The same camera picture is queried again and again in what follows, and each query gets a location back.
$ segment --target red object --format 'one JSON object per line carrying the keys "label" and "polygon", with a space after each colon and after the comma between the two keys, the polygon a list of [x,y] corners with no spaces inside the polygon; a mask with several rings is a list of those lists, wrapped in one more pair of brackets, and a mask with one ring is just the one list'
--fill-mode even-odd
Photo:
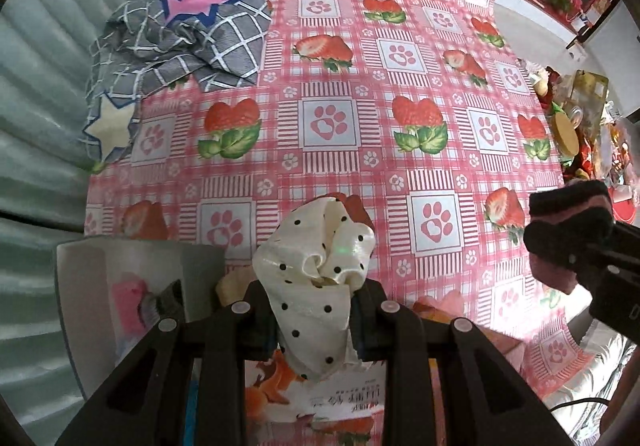
{"label": "red object", "polygon": [[613,203],[613,216],[617,221],[631,224],[636,219],[636,207],[632,199]]}
{"label": "red object", "polygon": [[428,98],[414,103],[404,96],[396,96],[391,109],[394,118],[402,127],[439,127],[443,123],[440,109]]}
{"label": "red object", "polygon": [[120,325],[127,336],[143,336],[146,333],[138,315],[138,306],[146,293],[148,290],[142,279],[114,283],[111,286],[111,296],[118,311]]}
{"label": "red object", "polygon": [[527,119],[522,114],[518,114],[518,128],[525,139],[544,139],[547,137],[545,126],[536,117]]}

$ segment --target brown object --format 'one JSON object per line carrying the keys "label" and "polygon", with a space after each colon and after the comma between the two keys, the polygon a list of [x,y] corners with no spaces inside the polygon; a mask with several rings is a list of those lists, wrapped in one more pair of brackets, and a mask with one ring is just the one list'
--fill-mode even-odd
{"label": "brown object", "polygon": [[226,307],[244,299],[247,287],[254,280],[258,280],[258,277],[255,276],[252,266],[240,267],[225,275],[216,284],[216,294],[220,300],[220,305]]}
{"label": "brown object", "polygon": [[536,92],[538,96],[540,96],[541,98],[544,98],[546,96],[546,93],[549,92],[548,81],[544,79],[538,80],[536,84],[533,86],[533,90]]}
{"label": "brown object", "polygon": [[564,112],[557,112],[551,118],[551,130],[559,152],[564,157],[574,157],[580,152],[580,143],[571,120]]}

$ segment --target white star pattern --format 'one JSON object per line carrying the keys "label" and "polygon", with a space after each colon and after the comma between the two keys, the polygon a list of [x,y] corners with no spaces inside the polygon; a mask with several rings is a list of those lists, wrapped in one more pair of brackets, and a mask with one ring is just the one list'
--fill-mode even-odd
{"label": "white star pattern", "polygon": [[84,128],[84,132],[100,141],[101,161],[104,161],[113,149],[129,147],[129,123],[135,110],[136,103],[133,101],[118,108],[107,94],[100,96],[100,114]]}

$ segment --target cable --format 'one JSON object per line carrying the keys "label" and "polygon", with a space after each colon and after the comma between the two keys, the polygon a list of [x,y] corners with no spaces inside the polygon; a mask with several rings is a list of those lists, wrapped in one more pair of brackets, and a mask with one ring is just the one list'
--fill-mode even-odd
{"label": "cable", "polygon": [[585,397],[584,399],[577,399],[575,401],[568,401],[568,402],[562,402],[560,404],[557,404],[551,410],[549,410],[549,412],[555,412],[558,408],[573,406],[574,404],[578,404],[581,402],[599,402],[604,406],[609,406],[609,399],[604,399],[603,397]]}

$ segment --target orange squirrel print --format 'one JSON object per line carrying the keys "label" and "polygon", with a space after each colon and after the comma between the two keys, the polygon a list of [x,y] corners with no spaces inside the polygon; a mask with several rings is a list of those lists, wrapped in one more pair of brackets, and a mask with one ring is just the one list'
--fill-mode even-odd
{"label": "orange squirrel print", "polygon": [[246,416],[254,420],[262,418],[269,402],[289,404],[289,399],[281,392],[285,392],[293,381],[305,381],[291,370],[280,350],[276,350],[271,362],[258,363],[258,368],[264,372],[264,378],[258,378],[254,386],[248,386],[244,389]]}

